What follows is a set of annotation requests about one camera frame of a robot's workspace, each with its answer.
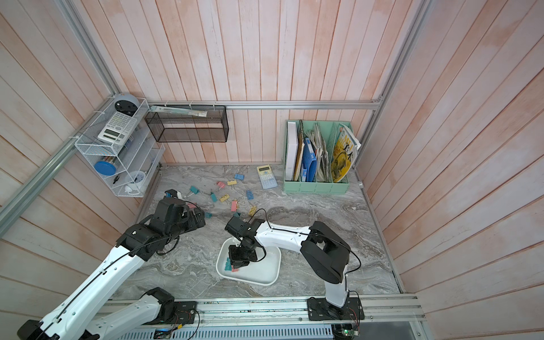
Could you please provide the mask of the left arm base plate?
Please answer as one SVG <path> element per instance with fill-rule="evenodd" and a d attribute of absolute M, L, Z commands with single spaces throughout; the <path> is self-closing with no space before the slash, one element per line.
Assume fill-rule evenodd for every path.
<path fill-rule="evenodd" d="M 147 325 L 157 324 L 193 324 L 195 322 L 197 302 L 182 301 L 165 303 L 161 306 L 159 314 Z"/>

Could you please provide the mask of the white binder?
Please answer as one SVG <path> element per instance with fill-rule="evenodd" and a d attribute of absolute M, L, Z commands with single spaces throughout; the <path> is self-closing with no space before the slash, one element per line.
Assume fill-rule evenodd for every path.
<path fill-rule="evenodd" d="M 285 158 L 285 180 L 293 181 L 298 153 L 298 129 L 294 121 L 287 122 L 286 128 L 286 158 Z"/>

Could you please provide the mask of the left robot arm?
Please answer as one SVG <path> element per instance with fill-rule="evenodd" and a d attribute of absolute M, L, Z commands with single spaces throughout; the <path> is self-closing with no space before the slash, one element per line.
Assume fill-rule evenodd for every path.
<path fill-rule="evenodd" d="M 155 212 L 128 228 L 100 266 L 64 302 L 41 320 L 28 320 L 20 339 L 117 339 L 142 324 L 180 320 L 173 295 L 153 288 L 140 300 L 108 317 L 96 318 L 117 289 L 145 262 L 162 254 L 180 235 L 205 226 L 194 203 L 166 195 Z"/>

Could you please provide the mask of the white calculator on shelf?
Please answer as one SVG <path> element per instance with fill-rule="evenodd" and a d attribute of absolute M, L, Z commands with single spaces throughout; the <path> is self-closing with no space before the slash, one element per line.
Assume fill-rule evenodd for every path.
<path fill-rule="evenodd" d="M 105 143 L 123 146 L 136 126 L 136 118 L 117 111 L 98 134 L 98 139 Z"/>

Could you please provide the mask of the round grey speaker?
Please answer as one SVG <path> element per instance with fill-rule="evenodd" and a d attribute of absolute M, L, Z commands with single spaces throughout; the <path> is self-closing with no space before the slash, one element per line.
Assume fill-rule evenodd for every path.
<path fill-rule="evenodd" d="M 120 93 L 114 98 L 113 102 L 117 112 L 130 117 L 133 117 L 140 107 L 140 101 L 135 96 L 128 93 Z"/>

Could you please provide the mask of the white storage tray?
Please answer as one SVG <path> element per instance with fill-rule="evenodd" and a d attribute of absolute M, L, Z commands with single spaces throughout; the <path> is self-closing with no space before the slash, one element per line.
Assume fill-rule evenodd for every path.
<path fill-rule="evenodd" d="M 281 268 L 281 251 L 278 247 L 272 246 L 266 248 L 266 256 L 259 263 L 250 263 L 239 269 L 238 272 L 225 271 L 225 261 L 228 256 L 230 245 L 238 245 L 239 241 L 231 237 L 225 240 L 220 249 L 216 261 L 216 271 L 224 279 L 230 279 L 243 283 L 256 284 L 259 286 L 271 286 L 278 277 Z"/>

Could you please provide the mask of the green file organizer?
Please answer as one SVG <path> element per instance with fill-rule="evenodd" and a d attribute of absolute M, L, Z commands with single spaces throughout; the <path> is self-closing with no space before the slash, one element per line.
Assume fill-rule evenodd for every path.
<path fill-rule="evenodd" d="M 338 128 L 341 123 L 351 128 L 349 122 L 344 121 L 312 121 L 303 120 L 304 133 L 309 133 L 314 126 L 320 126 L 322 136 L 325 139 L 327 147 L 332 143 L 332 135 L 335 128 Z M 283 191 L 286 193 L 299 194 L 323 194 L 323 195 L 344 195 L 349 189 L 349 178 L 345 177 L 339 183 L 332 182 L 302 182 L 287 181 L 286 170 L 283 171 Z"/>

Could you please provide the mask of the white mug on shelf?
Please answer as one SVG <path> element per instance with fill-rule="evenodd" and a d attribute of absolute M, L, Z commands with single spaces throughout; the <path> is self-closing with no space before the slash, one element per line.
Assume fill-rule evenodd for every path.
<path fill-rule="evenodd" d="M 130 180 L 125 186 L 125 192 L 131 195 L 138 194 L 146 180 L 146 173 L 144 171 L 132 171 L 129 177 Z"/>

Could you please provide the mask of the blue folder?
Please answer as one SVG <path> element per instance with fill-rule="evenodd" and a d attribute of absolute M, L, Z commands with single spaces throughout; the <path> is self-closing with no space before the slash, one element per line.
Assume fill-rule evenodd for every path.
<path fill-rule="evenodd" d="M 306 137 L 303 141 L 303 159 L 301 169 L 301 181 L 313 182 L 317 171 L 317 157 L 311 140 Z"/>

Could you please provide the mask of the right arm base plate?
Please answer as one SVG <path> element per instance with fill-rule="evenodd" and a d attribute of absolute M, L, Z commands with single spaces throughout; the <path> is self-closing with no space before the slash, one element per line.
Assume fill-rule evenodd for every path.
<path fill-rule="evenodd" d="M 357 297 L 349 297 L 343 307 L 336 307 L 328 303 L 325 298 L 309 298 L 306 303 L 310 321 L 365 319 L 361 301 Z"/>

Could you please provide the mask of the ruler on basket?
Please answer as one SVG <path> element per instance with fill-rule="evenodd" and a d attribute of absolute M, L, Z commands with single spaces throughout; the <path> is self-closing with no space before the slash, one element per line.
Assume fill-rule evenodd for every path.
<path fill-rule="evenodd" d="M 170 114 L 170 115 L 202 117 L 202 118 L 208 117 L 208 112 L 206 110 L 183 109 L 183 108 L 174 108 L 174 107 L 167 107 L 167 106 L 151 106 L 150 112 L 164 113 L 164 114 Z"/>

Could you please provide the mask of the yellow magazine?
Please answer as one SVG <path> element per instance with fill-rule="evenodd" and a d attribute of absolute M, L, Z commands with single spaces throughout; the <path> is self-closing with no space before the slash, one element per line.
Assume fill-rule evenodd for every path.
<path fill-rule="evenodd" d="M 344 177 L 353 166 L 360 148 L 361 143 L 351 128 L 344 123 L 337 124 L 334 131 L 331 161 L 331 179 L 334 183 L 344 180 Z"/>

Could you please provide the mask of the yellow blue calculator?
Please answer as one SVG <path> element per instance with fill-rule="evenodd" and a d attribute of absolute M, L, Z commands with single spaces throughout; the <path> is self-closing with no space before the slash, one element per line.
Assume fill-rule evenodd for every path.
<path fill-rule="evenodd" d="M 278 186 L 276 177 L 274 176 L 270 165 L 259 166 L 256 170 L 263 190 L 269 190 Z"/>

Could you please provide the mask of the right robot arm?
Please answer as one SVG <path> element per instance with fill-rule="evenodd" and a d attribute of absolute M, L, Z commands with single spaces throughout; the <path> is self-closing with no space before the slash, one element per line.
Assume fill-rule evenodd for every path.
<path fill-rule="evenodd" d="M 267 220 L 245 222 L 233 217 L 225 226 L 239 241 L 229 248 L 232 268 L 240 269 L 260 262 L 256 250 L 277 247 L 301 254 L 314 273 L 325 283 L 325 300 L 334 307 L 347 304 L 347 266 L 351 248 L 331 228 L 320 221 L 309 227 L 277 225 Z"/>

